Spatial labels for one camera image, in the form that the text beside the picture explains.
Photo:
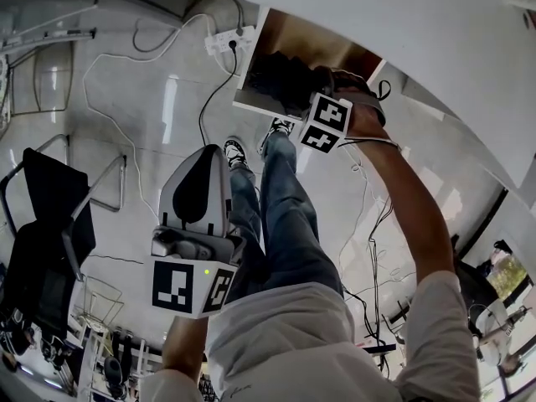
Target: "black office chair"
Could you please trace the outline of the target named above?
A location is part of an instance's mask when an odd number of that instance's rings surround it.
[[[83,281],[80,267],[95,248],[89,202],[110,211],[121,209],[126,156],[116,157],[90,187],[87,174],[41,153],[57,140],[65,142],[68,157],[69,138],[58,135],[37,150],[26,149],[23,161],[0,182],[0,203],[15,236],[0,305],[8,319],[0,323],[0,332],[8,331],[13,314],[20,312],[25,321],[35,323],[43,334],[64,341],[73,286],[75,280]],[[118,207],[91,198],[116,166],[121,170]],[[17,230],[6,190],[9,181],[22,169],[36,220]]]

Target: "extension cord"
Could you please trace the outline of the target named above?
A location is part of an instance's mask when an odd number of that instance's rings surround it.
[[[249,25],[242,28],[242,35],[240,36],[236,33],[236,29],[208,36],[204,40],[204,47],[209,55],[214,56],[230,51],[229,42],[232,40],[236,42],[237,49],[243,49],[253,42],[254,37],[255,27]]]

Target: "white shirt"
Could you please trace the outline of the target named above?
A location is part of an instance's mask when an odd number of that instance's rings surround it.
[[[426,277],[406,323],[407,365],[390,382],[353,343],[353,318],[334,290],[307,283],[230,303],[209,321],[206,354],[220,400],[479,400],[472,335],[456,275]],[[140,401],[201,401],[178,371],[142,382]]]

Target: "black and white sneaker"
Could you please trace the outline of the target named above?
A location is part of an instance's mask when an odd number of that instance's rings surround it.
[[[229,163],[229,169],[232,169],[237,163],[248,166],[248,160],[245,158],[244,147],[237,137],[229,137],[224,144],[224,153]]]
[[[266,133],[265,137],[262,139],[262,142],[259,143],[257,147],[257,153],[262,156],[262,150],[265,147],[266,140],[274,132],[284,132],[288,136],[291,135],[294,124],[292,122],[283,121],[282,119],[274,118],[273,122],[270,125],[270,129]]]

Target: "jeans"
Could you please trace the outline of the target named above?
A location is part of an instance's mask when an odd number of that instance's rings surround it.
[[[266,140],[260,204],[255,175],[242,164],[231,169],[233,210],[229,221],[246,240],[227,303],[276,287],[317,282],[343,295],[337,268],[318,241],[317,213],[296,178],[296,148],[283,132]],[[259,245],[262,225],[265,251]]]

